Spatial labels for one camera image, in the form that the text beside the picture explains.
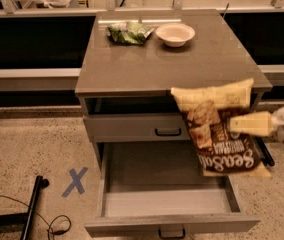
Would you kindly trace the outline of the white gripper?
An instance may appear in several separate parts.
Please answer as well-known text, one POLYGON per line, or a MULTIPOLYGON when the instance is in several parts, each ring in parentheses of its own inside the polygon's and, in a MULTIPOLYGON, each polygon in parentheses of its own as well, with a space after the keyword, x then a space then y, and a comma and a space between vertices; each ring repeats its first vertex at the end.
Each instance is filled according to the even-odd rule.
POLYGON ((260 137, 271 136, 275 132, 277 141, 284 143, 284 107, 272 115, 268 111, 262 111, 231 117, 228 120, 228 130, 260 137))

